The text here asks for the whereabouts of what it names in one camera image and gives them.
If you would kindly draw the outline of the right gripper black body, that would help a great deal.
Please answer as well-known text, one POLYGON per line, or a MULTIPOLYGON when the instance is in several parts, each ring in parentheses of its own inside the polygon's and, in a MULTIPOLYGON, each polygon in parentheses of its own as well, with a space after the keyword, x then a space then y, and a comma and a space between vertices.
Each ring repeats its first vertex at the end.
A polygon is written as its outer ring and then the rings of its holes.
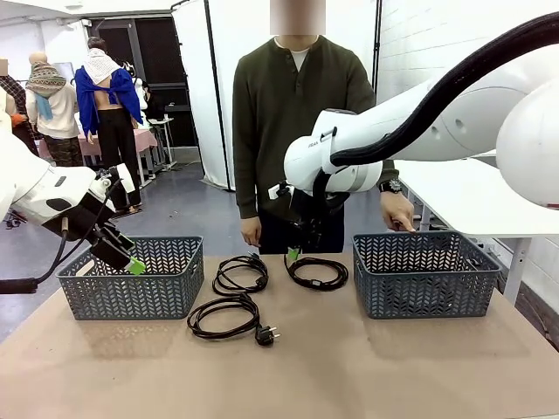
POLYGON ((295 214, 295 222, 300 227, 317 223, 326 217, 326 206, 319 197, 295 189, 290 201, 290 209, 295 214))

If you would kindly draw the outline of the person's left hand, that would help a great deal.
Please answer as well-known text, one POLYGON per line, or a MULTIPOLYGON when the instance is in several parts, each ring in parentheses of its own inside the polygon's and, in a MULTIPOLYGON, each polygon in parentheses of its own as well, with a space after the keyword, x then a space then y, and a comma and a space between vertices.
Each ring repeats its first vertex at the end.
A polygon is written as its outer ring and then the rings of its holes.
POLYGON ((403 194, 382 192, 380 205, 383 220, 390 230, 416 231, 413 225, 414 207, 403 194))

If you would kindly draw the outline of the person's right hand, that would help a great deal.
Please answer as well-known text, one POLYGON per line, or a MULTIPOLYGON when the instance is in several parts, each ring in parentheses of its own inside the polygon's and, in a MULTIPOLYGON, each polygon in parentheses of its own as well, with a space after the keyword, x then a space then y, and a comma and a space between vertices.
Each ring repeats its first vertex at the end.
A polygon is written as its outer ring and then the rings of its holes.
POLYGON ((261 222, 258 216, 241 220, 241 235, 249 246, 260 247, 261 222))

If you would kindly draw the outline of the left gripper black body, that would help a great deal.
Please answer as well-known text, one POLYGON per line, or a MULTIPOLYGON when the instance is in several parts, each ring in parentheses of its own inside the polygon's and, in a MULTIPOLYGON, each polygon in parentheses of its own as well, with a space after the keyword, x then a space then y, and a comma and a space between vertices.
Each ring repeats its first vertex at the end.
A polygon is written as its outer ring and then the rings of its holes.
POLYGON ((66 240, 73 242, 82 237, 90 244, 98 239, 109 241, 116 239, 116 227, 110 221, 115 209, 111 200, 106 203, 92 194, 85 194, 74 207, 64 198, 51 198, 45 201, 46 208, 55 210, 55 217, 45 223, 45 227, 58 236, 62 236, 62 219, 67 223, 66 240))

